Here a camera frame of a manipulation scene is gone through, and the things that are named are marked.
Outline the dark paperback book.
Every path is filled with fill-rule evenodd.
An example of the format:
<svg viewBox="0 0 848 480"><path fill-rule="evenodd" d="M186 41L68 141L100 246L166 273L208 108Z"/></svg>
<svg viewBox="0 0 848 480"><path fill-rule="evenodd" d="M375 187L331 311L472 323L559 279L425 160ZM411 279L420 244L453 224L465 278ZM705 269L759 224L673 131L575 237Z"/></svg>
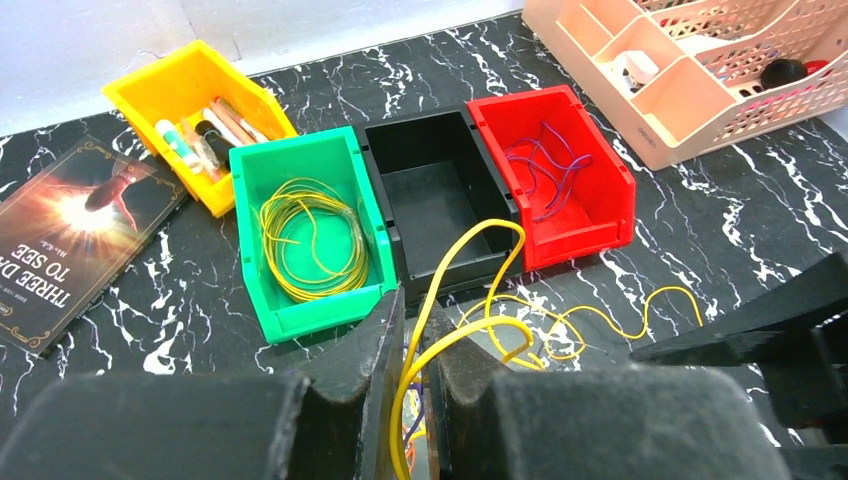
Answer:
<svg viewBox="0 0 848 480"><path fill-rule="evenodd" d="M85 136L1 204L1 339L47 351L186 199L158 157Z"/></svg>

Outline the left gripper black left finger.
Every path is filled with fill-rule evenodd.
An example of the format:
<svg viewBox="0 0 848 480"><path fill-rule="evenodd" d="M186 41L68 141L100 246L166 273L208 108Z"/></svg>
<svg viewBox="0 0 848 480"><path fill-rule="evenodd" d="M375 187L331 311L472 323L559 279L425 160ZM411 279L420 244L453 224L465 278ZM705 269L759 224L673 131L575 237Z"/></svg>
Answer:
<svg viewBox="0 0 848 480"><path fill-rule="evenodd" d="M322 355L274 374L78 376L35 401L5 479L388 479L405 292Z"/></svg>

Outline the white item in rack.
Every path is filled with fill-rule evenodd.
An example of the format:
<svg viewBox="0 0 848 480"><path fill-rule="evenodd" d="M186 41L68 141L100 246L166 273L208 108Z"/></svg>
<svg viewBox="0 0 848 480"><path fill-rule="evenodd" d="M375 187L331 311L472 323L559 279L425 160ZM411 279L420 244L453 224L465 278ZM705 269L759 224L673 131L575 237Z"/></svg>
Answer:
<svg viewBox="0 0 848 480"><path fill-rule="evenodd" d="M660 73L659 66L642 50L625 50L610 64L613 83L624 93L638 92Z"/></svg>

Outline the green plastic bin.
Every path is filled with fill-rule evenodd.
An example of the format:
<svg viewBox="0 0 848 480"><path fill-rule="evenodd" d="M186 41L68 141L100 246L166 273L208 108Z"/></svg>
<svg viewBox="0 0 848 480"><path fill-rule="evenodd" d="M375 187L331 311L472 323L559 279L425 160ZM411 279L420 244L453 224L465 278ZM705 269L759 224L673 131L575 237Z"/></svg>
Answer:
<svg viewBox="0 0 848 480"><path fill-rule="evenodd" d="M243 280L268 343L362 320L397 287L352 127L236 148L231 167Z"/></svg>

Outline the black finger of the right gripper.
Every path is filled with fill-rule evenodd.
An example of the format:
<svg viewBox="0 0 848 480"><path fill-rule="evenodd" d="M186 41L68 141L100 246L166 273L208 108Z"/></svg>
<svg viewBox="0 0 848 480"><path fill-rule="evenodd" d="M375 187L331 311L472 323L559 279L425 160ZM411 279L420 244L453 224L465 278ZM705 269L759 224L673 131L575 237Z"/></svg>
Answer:
<svg viewBox="0 0 848 480"><path fill-rule="evenodd" d="M759 367L779 422L847 422L847 253L832 253L714 322L632 352L660 365Z"/></svg>

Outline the red plastic bin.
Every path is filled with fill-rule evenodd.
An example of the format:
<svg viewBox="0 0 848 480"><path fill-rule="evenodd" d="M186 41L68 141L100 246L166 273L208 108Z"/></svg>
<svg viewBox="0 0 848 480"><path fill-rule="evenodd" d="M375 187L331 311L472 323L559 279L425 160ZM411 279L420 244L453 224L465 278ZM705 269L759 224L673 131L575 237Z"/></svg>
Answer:
<svg viewBox="0 0 848 480"><path fill-rule="evenodd" d="M520 209L525 271L632 242L635 179L569 86L467 108Z"/></svg>

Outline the peach plastic file rack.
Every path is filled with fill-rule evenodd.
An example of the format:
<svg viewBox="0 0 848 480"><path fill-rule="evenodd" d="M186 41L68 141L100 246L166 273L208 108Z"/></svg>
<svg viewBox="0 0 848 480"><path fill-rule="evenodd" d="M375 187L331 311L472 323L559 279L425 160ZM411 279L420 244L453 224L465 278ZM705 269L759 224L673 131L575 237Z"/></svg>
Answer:
<svg viewBox="0 0 848 480"><path fill-rule="evenodd" d="M847 103L843 1L529 1L522 18L654 170ZM632 94L610 71L625 50L660 68Z"/></svg>

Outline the black plastic bin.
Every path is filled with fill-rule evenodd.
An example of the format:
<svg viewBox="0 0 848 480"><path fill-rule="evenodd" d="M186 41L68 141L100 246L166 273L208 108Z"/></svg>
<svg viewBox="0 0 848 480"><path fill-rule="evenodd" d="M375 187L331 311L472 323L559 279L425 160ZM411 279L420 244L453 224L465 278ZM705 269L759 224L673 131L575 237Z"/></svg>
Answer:
<svg viewBox="0 0 848 480"><path fill-rule="evenodd" d="M406 304L425 297L449 248L520 209L464 106L359 124L354 133L388 230Z"/></svg>

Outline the yellow plastic bin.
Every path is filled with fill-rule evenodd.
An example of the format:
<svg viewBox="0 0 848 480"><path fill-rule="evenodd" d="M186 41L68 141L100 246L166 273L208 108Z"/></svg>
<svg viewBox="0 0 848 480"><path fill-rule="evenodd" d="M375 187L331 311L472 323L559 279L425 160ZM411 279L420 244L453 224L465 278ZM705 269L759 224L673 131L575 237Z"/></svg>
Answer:
<svg viewBox="0 0 848 480"><path fill-rule="evenodd" d="M181 120L196 125L203 119L205 109L221 115L220 108L210 106L221 97L267 138L277 140L297 135L271 92L201 40L105 85L102 92L124 115L147 149L163 158L188 193L215 218L234 208L232 176L226 174L214 182L205 173L192 173L155 124L168 120L180 130Z"/></svg>

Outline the markers in yellow bin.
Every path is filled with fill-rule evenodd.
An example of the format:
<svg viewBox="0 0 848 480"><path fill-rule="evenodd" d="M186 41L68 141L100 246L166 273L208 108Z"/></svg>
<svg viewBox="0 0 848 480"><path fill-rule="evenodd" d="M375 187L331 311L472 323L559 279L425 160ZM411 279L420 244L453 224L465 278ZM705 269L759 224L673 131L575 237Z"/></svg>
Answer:
<svg viewBox="0 0 848 480"><path fill-rule="evenodd" d="M212 184L229 172L234 148L270 140L223 97L212 100L200 115L195 123L183 117L179 125L161 119L154 130L193 175L204 176Z"/></svg>

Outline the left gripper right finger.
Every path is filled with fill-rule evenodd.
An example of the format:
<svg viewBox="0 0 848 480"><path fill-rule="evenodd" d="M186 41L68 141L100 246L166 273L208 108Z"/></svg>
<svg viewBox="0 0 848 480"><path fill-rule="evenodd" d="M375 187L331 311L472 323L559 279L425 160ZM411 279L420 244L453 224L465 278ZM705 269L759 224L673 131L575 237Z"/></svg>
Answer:
<svg viewBox="0 0 848 480"><path fill-rule="evenodd" d="M436 378L451 479L786 479L744 390L713 369L514 371L463 338Z"/></svg>

